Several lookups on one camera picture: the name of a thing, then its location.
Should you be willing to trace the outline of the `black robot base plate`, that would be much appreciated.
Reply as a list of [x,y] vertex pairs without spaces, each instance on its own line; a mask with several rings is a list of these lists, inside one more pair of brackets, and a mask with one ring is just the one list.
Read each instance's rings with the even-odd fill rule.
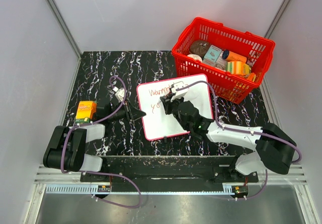
[[235,157],[136,156],[103,157],[103,171],[131,179],[141,192],[219,192],[224,183],[258,183],[256,172],[233,169]]

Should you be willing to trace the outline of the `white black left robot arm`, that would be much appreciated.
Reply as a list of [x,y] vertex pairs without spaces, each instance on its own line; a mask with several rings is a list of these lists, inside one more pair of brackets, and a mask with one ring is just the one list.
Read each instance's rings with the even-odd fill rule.
[[145,115],[127,100],[116,106],[109,101],[81,101],[76,112],[76,125],[55,127],[43,156],[43,165],[64,172],[91,171],[97,181],[105,181],[109,169],[103,166],[101,157],[85,153],[86,143],[106,137],[110,124],[117,120],[135,121]]

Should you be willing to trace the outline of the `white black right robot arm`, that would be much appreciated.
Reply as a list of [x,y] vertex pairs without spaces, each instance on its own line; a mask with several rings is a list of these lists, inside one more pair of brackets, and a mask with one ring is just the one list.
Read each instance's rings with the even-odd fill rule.
[[183,97],[174,94],[161,96],[160,101],[165,114],[173,115],[183,130],[198,140],[224,142],[251,150],[250,154],[236,157],[229,168],[229,177],[236,182],[247,175],[270,170],[287,175],[295,154],[296,143],[274,123],[263,127],[243,127],[221,125],[206,118],[199,110]]

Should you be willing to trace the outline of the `pink framed whiteboard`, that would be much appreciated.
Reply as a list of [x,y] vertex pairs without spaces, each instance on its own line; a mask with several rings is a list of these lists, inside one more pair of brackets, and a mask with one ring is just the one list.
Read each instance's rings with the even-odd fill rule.
[[[172,84],[181,82],[188,86],[197,81],[208,81],[204,74],[196,74],[179,78],[144,83],[137,86],[137,96],[141,111],[146,115],[142,118],[145,138],[149,141],[187,134],[173,115],[165,114],[160,97],[170,92]],[[199,110],[201,116],[212,118],[212,106],[209,88],[205,83],[190,87],[184,100],[191,103]]]

